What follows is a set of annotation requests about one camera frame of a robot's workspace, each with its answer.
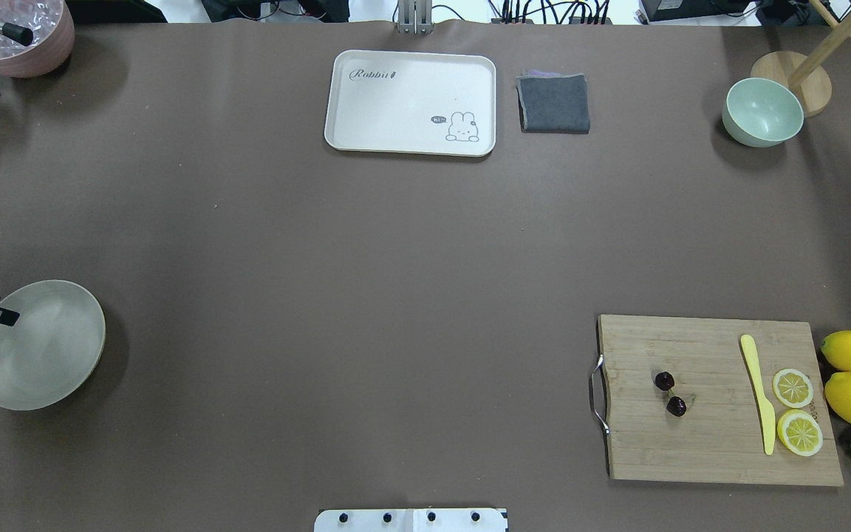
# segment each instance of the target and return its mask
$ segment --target lemon slice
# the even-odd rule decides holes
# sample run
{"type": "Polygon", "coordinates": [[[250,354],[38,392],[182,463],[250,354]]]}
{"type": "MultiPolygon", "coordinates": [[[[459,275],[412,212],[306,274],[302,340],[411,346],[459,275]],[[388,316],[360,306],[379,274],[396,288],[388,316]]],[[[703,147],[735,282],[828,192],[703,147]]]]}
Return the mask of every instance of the lemon slice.
{"type": "Polygon", "coordinates": [[[777,437],[800,457],[812,457],[823,448],[823,431],[813,416],[802,410],[787,410],[777,421],[777,437]]]}
{"type": "Polygon", "coordinates": [[[813,400],[813,384],[803,372],[788,367],[773,376],[773,394],[790,408],[803,408],[813,400]]]}

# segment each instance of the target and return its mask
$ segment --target wooden cutting board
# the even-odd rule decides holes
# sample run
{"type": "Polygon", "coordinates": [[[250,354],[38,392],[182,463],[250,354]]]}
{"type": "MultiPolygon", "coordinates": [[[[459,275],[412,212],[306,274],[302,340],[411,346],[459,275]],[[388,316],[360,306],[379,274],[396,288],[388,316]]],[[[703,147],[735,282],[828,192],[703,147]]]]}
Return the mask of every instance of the wooden cutting board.
{"type": "Polygon", "coordinates": [[[611,478],[842,485],[810,324],[610,314],[598,324],[611,478]],[[813,382],[813,403],[803,408],[823,430],[813,457],[798,457],[779,439],[773,455],[764,454],[742,334],[757,343],[777,418],[789,408],[773,396],[773,374],[793,367],[813,382]],[[675,377],[676,395],[695,396],[683,417],[666,412],[665,392],[653,383],[661,371],[675,377]]]}

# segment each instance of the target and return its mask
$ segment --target gray bowl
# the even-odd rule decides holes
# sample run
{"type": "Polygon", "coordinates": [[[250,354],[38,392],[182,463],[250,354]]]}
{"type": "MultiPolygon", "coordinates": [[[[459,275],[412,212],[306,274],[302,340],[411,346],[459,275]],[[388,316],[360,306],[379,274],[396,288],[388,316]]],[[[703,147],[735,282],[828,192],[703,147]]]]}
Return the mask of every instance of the gray bowl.
{"type": "Polygon", "coordinates": [[[724,98],[724,129],[746,146],[767,148],[803,127],[803,106],[790,89],[767,78],[737,81],[724,98]]]}
{"type": "Polygon", "coordinates": [[[35,410],[75,391],[98,365],[104,313],[98,300],[71,282],[32,283],[0,307],[21,316],[0,324],[0,407],[35,410]]]}

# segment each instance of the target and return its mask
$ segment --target green bowl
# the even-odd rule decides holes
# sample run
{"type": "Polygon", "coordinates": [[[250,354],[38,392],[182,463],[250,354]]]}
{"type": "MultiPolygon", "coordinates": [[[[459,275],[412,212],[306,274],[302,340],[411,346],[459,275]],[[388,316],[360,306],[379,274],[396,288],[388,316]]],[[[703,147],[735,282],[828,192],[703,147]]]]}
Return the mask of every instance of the green bowl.
{"type": "Polygon", "coordinates": [[[767,148],[803,127],[803,106],[790,89],[767,78],[737,81],[724,98],[724,129],[746,146],[767,148]]]}

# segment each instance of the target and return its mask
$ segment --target plastic knife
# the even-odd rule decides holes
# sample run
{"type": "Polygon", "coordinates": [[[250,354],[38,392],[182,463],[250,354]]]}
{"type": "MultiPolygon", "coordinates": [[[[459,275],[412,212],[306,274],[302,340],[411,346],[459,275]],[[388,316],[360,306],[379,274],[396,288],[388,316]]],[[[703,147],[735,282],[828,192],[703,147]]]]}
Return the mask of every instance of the plastic knife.
{"type": "Polygon", "coordinates": [[[773,442],[776,438],[776,414],[773,404],[764,395],[763,377],[760,375],[760,360],[757,358],[757,344],[753,342],[750,334],[740,337],[740,351],[744,354],[744,364],[747,372],[751,375],[753,384],[753,396],[757,400],[757,411],[760,414],[760,430],[764,437],[764,452],[773,454],[773,442]]]}

